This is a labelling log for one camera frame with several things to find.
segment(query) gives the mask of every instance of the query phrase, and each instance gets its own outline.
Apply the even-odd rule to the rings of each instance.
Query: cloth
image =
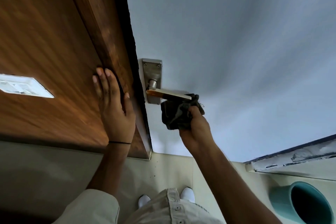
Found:
[[[167,126],[167,129],[191,129],[190,122],[192,115],[188,111],[189,107],[197,106],[202,115],[204,110],[198,102],[199,95],[186,94],[191,96],[191,100],[172,101],[166,100],[161,103],[162,122]]]
[[[116,224],[119,204],[105,192],[88,189],[82,192],[55,224]],[[205,209],[179,197],[176,189],[165,189],[135,211],[125,224],[223,224]]]

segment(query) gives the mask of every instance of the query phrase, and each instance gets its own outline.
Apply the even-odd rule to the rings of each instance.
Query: finger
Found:
[[[103,92],[102,92],[102,88],[100,87],[98,76],[96,75],[92,76],[92,80],[93,80],[93,85],[96,90],[97,96],[99,97],[99,99],[101,99],[103,97]]]
[[[128,92],[126,92],[125,95],[124,95],[124,103],[125,103],[126,116],[127,117],[132,117],[132,116],[135,117],[132,101],[129,98]]]
[[[189,111],[191,112],[192,118],[197,118],[197,117],[201,117],[201,112],[198,109],[197,106],[191,106],[189,107]]]
[[[110,86],[109,82],[106,79],[106,75],[104,70],[101,67],[97,68],[97,74],[99,75],[102,90],[103,90],[103,98],[104,98],[104,104],[107,106],[110,102]]]
[[[105,69],[105,73],[107,75],[108,83],[110,85],[110,98],[111,102],[118,108],[122,109],[120,102],[120,90],[119,84],[116,76],[110,69]]]

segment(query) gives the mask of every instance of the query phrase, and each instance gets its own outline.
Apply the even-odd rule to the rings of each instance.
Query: floor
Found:
[[[102,156],[82,151],[0,141],[0,209],[56,219],[86,187]],[[318,179],[251,173],[233,162],[259,199],[272,209],[268,190],[302,180],[317,187],[336,210],[336,182]],[[142,194],[155,196],[165,188],[179,192],[192,187],[196,203],[224,220],[196,162],[191,157],[152,154],[150,161],[127,159],[117,199],[119,223],[137,208]],[[284,224],[294,224],[282,219]]]

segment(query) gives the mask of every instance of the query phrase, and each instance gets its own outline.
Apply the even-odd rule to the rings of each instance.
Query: wooden door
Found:
[[[55,96],[49,99],[0,91],[1,139],[102,151],[108,139],[92,75],[105,63],[73,0],[0,0],[0,73],[34,77]],[[119,81],[132,77],[130,71],[124,71],[118,74]],[[149,158],[149,144],[143,142],[148,137],[139,132],[144,124],[141,113],[137,113],[137,121],[129,156]]]

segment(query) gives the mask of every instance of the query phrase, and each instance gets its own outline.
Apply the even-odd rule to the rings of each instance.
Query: sneaker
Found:
[[[151,199],[147,195],[142,195],[138,200],[138,207],[141,208],[147,204]]]
[[[191,203],[195,203],[195,195],[191,188],[186,187],[181,193],[180,199],[188,200]]]

